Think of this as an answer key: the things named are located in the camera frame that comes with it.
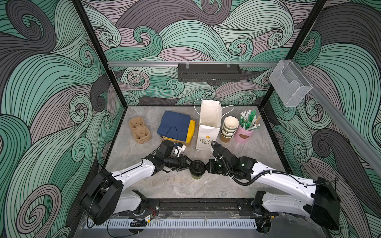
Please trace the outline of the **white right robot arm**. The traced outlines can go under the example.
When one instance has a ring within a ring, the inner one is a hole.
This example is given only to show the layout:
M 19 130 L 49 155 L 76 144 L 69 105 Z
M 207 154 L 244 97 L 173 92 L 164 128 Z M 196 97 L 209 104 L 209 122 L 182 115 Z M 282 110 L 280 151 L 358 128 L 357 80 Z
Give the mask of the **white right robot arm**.
M 339 230 L 341 199 L 336 191 L 337 178 L 298 177 L 247 156 L 238 158 L 216 141 L 212 141 L 211 148 L 214 157 L 206 166 L 209 173 L 229 176 L 241 186 L 259 182 L 284 192 L 257 192 L 254 204 L 259 206 L 258 211 L 305 216 L 323 228 Z

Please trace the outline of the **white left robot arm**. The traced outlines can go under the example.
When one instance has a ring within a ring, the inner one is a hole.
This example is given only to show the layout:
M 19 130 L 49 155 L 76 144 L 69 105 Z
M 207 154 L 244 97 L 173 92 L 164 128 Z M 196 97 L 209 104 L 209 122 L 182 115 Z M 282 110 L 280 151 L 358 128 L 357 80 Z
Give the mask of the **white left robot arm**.
M 160 171 L 182 171 L 190 167 L 192 160 L 183 154 L 186 146 L 164 140 L 141 162 L 119 171 L 101 170 L 80 199 L 80 207 L 94 225 L 101 225 L 113 215 L 132 212 L 145 213 L 147 198 L 138 190 L 129 188 Z

